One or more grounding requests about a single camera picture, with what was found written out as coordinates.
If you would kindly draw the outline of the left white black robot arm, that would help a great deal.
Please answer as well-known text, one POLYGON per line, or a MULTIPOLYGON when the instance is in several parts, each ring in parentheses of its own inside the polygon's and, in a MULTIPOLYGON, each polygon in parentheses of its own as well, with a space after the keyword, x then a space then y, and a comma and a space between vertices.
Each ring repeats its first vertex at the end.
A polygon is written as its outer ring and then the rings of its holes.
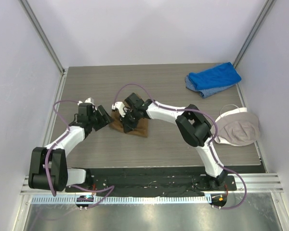
POLYGON ((67 125, 66 131, 52 143, 36 147, 32 151, 28 185, 31 189, 50 190, 52 194, 76 185, 82 192, 93 186, 89 171, 83 168, 68 168, 66 157, 92 131, 98 131, 113 122, 102 105, 79 102, 78 112, 67 125))

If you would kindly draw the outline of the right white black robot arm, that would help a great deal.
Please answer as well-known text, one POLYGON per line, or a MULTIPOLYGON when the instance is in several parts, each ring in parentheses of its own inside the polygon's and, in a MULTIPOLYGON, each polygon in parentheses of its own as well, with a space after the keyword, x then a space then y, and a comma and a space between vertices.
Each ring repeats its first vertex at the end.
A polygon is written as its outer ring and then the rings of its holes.
POLYGON ((188 107, 174 107, 148 99, 144 101, 135 93, 112 105, 113 111, 119 112, 119 119, 124 133, 136 129, 141 119, 158 119, 175 124, 183 138, 199 154, 208 178, 208 185, 219 190, 225 185, 227 176, 212 144, 211 124, 199 109, 190 104, 188 107))

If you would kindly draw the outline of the brown cloth napkin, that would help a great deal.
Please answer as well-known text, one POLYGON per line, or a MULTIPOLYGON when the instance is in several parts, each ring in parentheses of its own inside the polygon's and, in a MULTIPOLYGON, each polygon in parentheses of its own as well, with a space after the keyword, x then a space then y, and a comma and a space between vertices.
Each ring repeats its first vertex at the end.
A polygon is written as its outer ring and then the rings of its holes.
POLYGON ((140 136, 140 137, 145 137, 145 138, 148 137, 148 121, 149 121, 148 118, 146 118, 146 117, 141 118, 139 123, 138 123, 137 128, 131 132, 123 132, 123 125, 120 121, 120 114, 118 111, 112 111, 111 112, 111 118, 114 120, 109 125, 112 129, 117 130, 121 133, 129 134, 129 135, 135 135, 135 136, 140 136))

